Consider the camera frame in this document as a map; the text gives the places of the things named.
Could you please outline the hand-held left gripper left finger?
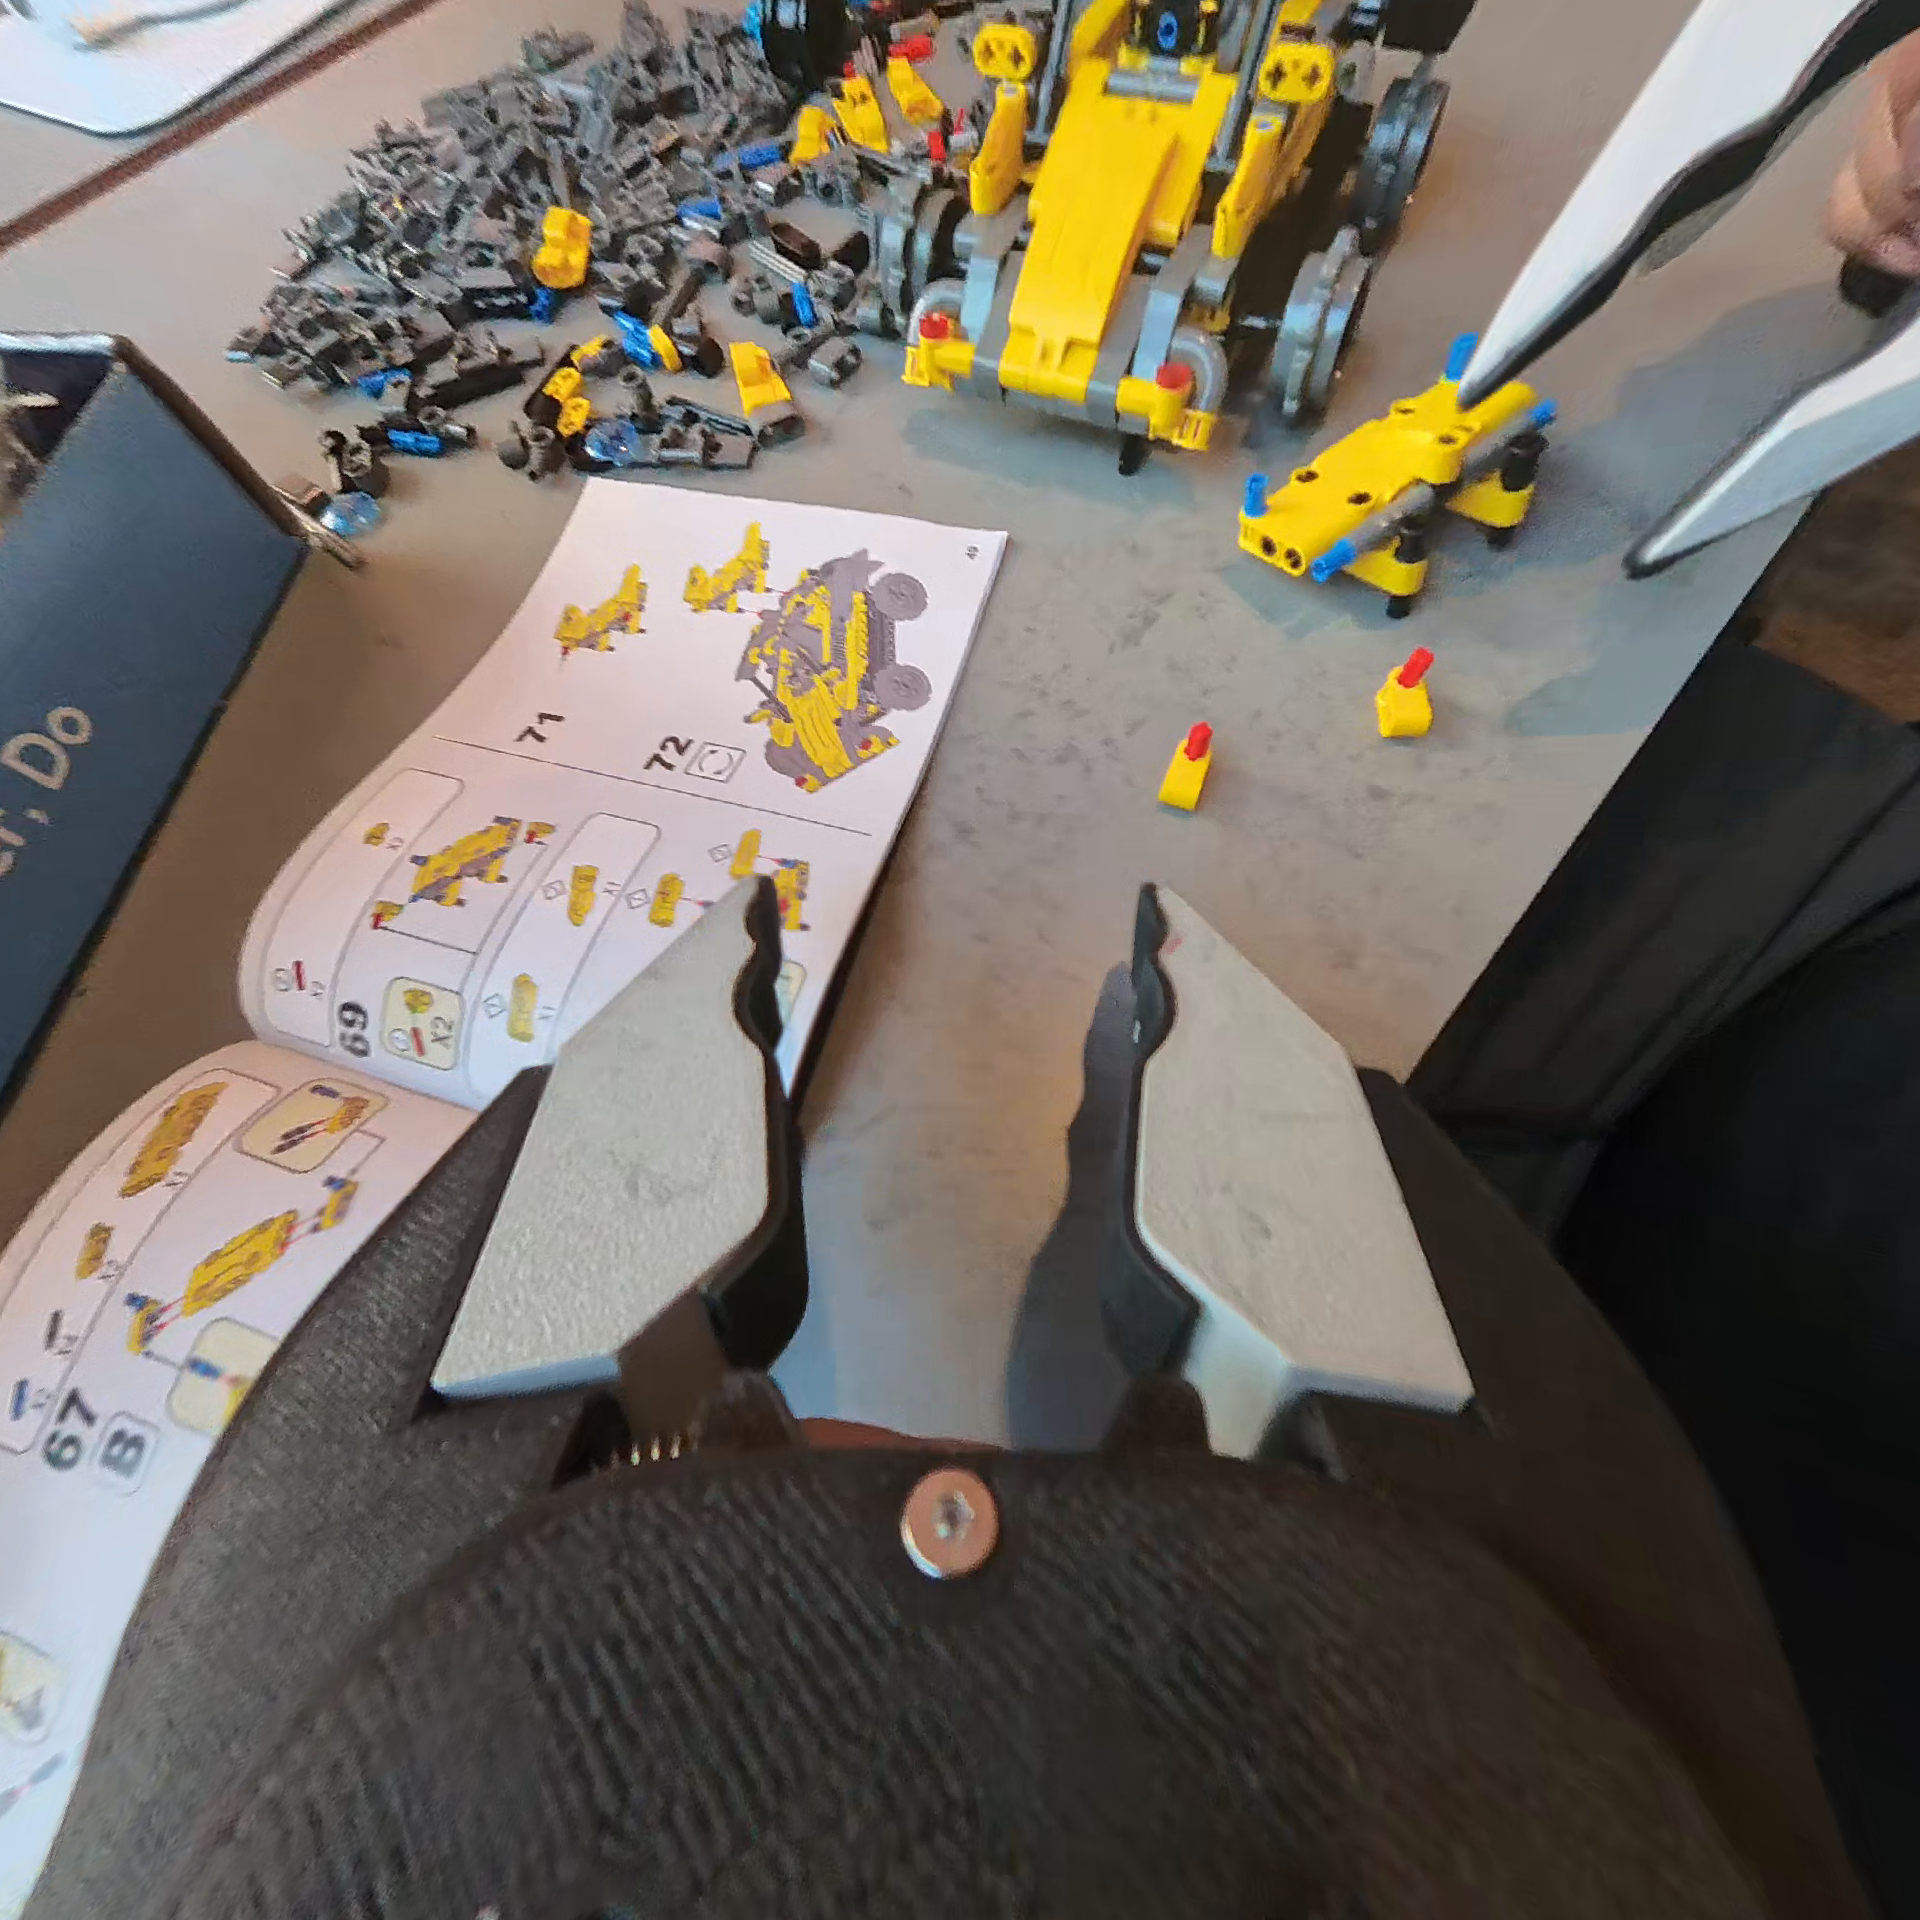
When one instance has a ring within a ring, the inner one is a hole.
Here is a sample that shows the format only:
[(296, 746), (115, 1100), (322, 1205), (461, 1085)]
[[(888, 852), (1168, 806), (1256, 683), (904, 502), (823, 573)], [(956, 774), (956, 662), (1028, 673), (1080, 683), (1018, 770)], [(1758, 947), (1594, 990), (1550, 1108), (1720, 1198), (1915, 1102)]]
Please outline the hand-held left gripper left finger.
[(443, 1402), (610, 1389), (683, 1449), (810, 1304), (799, 1129), (778, 1066), (782, 909), (744, 878), (564, 1043), (429, 1377)]

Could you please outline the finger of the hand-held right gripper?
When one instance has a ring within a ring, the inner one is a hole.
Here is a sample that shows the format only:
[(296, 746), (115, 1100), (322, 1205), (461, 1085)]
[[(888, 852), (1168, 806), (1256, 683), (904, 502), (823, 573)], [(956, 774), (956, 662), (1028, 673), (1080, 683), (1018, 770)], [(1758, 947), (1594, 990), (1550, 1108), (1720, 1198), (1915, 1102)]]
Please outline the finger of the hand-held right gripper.
[(1810, 380), (1728, 449), (1660, 522), (1623, 554), (1644, 580), (1915, 441), (1918, 292), (1885, 313), (1870, 342)]
[(1660, 252), (1686, 250), (1915, 2), (1702, 2), (1685, 21), (1459, 373), (1477, 403), (1581, 329)]

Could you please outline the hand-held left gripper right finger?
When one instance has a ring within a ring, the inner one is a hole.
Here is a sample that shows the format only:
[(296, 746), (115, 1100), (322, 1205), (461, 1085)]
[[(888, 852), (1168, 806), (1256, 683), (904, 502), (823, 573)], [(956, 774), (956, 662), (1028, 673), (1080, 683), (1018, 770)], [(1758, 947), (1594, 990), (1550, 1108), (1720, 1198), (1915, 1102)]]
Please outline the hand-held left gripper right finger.
[(1194, 906), (1135, 900), (1109, 1340), (1220, 1457), (1308, 1398), (1453, 1414), (1472, 1374), (1349, 1052)]

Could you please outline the yellow brick subassembly blue pins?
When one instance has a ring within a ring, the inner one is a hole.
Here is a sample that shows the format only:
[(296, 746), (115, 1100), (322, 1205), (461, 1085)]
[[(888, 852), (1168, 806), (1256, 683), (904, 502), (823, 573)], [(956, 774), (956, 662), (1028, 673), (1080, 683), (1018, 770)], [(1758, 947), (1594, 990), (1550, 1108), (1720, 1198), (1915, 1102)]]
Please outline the yellow brick subassembly blue pins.
[(1530, 514), (1556, 405), (1523, 380), (1463, 405), (1475, 348), (1472, 333), (1459, 337), (1430, 386), (1395, 401), (1286, 481), (1252, 474), (1238, 554), (1295, 582), (1357, 580), (1403, 619), (1423, 594), (1438, 522), (1464, 522), (1490, 548), (1509, 548)]

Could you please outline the grey desk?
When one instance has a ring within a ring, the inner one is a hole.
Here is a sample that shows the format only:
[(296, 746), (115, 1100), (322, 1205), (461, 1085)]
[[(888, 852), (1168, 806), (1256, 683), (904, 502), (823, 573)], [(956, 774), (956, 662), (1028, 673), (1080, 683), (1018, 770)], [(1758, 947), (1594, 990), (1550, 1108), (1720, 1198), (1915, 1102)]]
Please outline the grey desk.
[[(1365, 308), (1332, 432), (1483, 326), (1692, 4), (1479, 4), (1453, 101)], [(4, 325), (127, 337), (268, 477), (319, 416), (223, 358), (280, 235), (349, 146), (519, 36), (616, 4), (439, 4), (142, 153), (4, 252)], [(1091, 1433), (1109, 1354), (1067, 1241), (1067, 1129), (1135, 888), (1163, 881), (1365, 1066), (1406, 1074), (1787, 539), (1774, 514), (1648, 582), (1618, 555), (1844, 346), (1821, 211), (1854, 83), (1692, 252), (1631, 280), (1535, 377), (1560, 409), (1509, 554), (1446, 531), (1423, 605), (1314, 592), (1235, 546), (1240, 477), (1288, 444), (1120, 477), (1072, 426), (903, 386), (896, 356), (804, 441), (710, 491), (816, 499), (1010, 537), (950, 722), (804, 1093), (806, 1324), (790, 1406), (909, 1433)], [(572, 490), (492, 456), (412, 483), (363, 569), (311, 561), (4, 1121), (4, 1241), (106, 1124), (243, 1033), (250, 913), (324, 811), (452, 692), (530, 589)], [(1435, 726), (1375, 737), (1375, 685), (1435, 652)], [(1157, 805), (1216, 730), (1202, 806)]]

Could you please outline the person's right hand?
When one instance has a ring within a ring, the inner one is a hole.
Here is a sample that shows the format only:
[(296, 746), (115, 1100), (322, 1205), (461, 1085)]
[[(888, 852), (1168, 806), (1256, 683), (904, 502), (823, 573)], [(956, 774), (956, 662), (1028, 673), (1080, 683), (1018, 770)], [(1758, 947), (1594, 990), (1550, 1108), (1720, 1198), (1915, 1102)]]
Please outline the person's right hand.
[(1918, 280), (1918, 34), (1872, 65), (1856, 144), (1831, 190), (1826, 235), (1846, 261)]

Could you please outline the person's dark clothed body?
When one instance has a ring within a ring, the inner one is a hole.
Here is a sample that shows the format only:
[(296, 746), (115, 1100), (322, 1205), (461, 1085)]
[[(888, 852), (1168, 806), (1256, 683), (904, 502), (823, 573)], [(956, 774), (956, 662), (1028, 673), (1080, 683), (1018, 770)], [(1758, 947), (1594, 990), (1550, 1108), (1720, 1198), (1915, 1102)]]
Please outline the person's dark clothed body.
[(1915, 1915), (1915, 724), (1711, 646), (1407, 1091), (1685, 1427)]

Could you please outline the brick instruction booklet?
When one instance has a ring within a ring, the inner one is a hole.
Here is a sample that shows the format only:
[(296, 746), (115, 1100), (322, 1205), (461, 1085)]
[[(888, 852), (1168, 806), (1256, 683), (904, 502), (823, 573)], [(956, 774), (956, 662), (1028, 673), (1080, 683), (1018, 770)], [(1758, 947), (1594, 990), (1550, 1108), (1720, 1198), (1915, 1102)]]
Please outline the brick instruction booklet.
[(1007, 534), (589, 483), (525, 601), (312, 829), (250, 1036), (117, 1116), (4, 1250), (3, 1885), (27, 1908), (164, 1531), (296, 1316), (471, 1117), (742, 881), (796, 1084)]

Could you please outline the yellow toy brick car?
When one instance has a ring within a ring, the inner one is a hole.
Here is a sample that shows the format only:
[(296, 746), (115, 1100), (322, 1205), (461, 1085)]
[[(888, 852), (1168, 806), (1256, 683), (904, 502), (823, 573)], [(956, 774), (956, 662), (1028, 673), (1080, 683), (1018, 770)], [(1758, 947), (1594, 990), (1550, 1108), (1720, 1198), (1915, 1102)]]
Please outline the yellow toy brick car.
[(784, 302), (816, 377), (830, 294), (903, 381), (1207, 451), (1259, 368), (1318, 426), (1450, 106), (1472, 4), (750, 4), (819, 118), (789, 165), (850, 250)]

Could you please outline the dark blue cardboard box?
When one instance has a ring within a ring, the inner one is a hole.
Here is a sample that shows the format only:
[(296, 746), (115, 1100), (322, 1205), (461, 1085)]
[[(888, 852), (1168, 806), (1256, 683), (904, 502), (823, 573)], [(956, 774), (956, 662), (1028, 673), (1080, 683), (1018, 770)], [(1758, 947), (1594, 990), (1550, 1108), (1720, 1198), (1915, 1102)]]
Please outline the dark blue cardboard box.
[(3, 1091), (91, 949), (307, 561), (294, 509), (132, 342), (20, 333), (4, 401)]

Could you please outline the pile of dark small bricks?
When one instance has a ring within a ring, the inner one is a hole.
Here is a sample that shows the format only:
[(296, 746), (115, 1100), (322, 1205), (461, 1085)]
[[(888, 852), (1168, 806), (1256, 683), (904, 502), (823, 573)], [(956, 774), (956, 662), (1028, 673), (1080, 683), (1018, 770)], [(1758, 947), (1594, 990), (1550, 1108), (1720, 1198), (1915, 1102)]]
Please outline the pile of dark small bricks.
[(880, 190), (901, 148), (885, 40), (844, 4), (622, 4), (610, 40), (530, 32), (514, 62), (380, 123), (229, 358), (351, 403), (319, 481), (279, 485), (356, 566), (400, 464), (484, 444), (560, 474), (742, 470), (796, 438), (790, 380), (840, 386), (878, 326)]

